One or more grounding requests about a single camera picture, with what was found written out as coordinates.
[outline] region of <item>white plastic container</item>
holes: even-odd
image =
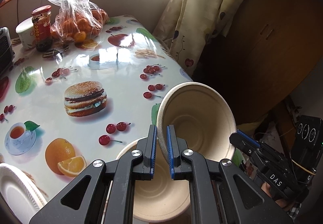
[[[16,28],[16,33],[19,35],[21,44],[26,50],[31,50],[36,47],[34,25],[31,18],[24,20]]]

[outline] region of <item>hand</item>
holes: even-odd
[[[271,186],[267,183],[267,182],[264,182],[261,186],[261,189],[269,196],[271,197],[271,194],[270,194],[270,189],[271,189]],[[276,203],[281,207],[283,208],[283,210],[285,211],[289,211],[293,205],[295,204],[295,202],[287,202],[286,200],[284,199],[278,199],[276,200]]]

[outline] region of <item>bag of oranges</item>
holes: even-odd
[[[107,13],[89,0],[48,0],[60,6],[51,26],[54,39],[81,43],[98,36],[109,20]]]

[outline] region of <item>glass jar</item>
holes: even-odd
[[[53,38],[50,34],[51,8],[50,5],[45,5],[35,9],[31,14],[36,37],[36,49],[39,52],[48,50],[53,44]]]

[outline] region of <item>curtain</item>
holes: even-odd
[[[153,35],[191,76],[206,42],[226,35],[243,0],[170,0]]]

